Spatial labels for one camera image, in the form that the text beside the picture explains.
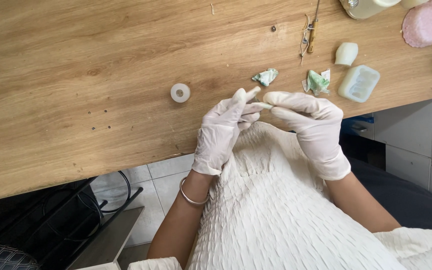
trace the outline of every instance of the white sleeve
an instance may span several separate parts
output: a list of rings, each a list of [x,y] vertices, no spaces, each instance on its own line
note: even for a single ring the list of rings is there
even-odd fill
[[[182,270],[175,257],[148,259],[129,264],[128,270]]]
[[[402,227],[373,235],[408,270],[432,270],[432,230]]]

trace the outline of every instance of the wooden table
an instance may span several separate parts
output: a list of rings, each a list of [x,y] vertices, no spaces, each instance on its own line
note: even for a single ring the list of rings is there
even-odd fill
[[[331,68],[321,97],[346,117],[432,99],[432,46],[404,42],[399,5],[356,21],[322,0],[301,66],[316,2],[214,0],[212,15],[198,0],[0,0],[0,198],[193,153],[202,116],[267,68],[279,76],[259,98]],[[354,65],[381,73],[366,103],[337,94],[343,41],[359,44]],[[175,83],[191,88],[187,102],[171,99]]]

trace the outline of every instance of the forearm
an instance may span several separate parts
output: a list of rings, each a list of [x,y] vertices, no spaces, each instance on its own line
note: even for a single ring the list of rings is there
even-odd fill
[[[334,204],[371,233],[401,227],[351,172],[341,180],[326,181]]]
[[[184,194],[192,201],[204,201],[212,179],[212,175],[191,170],[183,183]],[[184,269],[193,247],[203,209],[204,205],[193,205],[181,195],[181,192],[178,192],[153,238],[147,259],[176,257],[181,268]]]

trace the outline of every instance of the tile floor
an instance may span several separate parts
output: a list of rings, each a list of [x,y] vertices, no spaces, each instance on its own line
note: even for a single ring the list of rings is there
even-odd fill
[[[128,177],[131,194],[139,187],[144,189],[126,208],[145,207],[129,237],[127,247],[153,240],[178,194],[181,179],[188,175],[194,159],[194,154],[190,154],[122,170]],[[91,188],[98,203],[108,201],[103,210],[120,207],[128,196],[127,185],[117,171],[99,176],[91,183]]]

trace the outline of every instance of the person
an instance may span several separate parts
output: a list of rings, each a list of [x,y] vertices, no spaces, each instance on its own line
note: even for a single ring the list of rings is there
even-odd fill
[[[192,170],[129,269],[432,269],[432,230],[402,227],[351,172],[343,111],[266,93],[294,134],[257,121],[257,92],[238,89],[203,117]]]

